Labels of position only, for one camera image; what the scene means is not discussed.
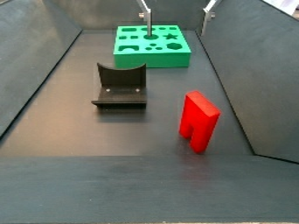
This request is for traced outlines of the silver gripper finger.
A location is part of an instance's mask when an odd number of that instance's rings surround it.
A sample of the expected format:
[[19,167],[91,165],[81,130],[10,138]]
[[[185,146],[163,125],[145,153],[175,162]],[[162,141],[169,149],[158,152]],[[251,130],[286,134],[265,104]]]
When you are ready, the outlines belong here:
[[202,21],[202,28],[201,28],[201,35],[205,35],[209,22],[215,18],[215,7],[221,0],[210,0],[207,6],[203,8],[203,21]]
[[139,17],[146,21],[147,35],[153,35],[153,11],[146,4],[146,0],[137,0],[138,5],[142,9],[139,12]]

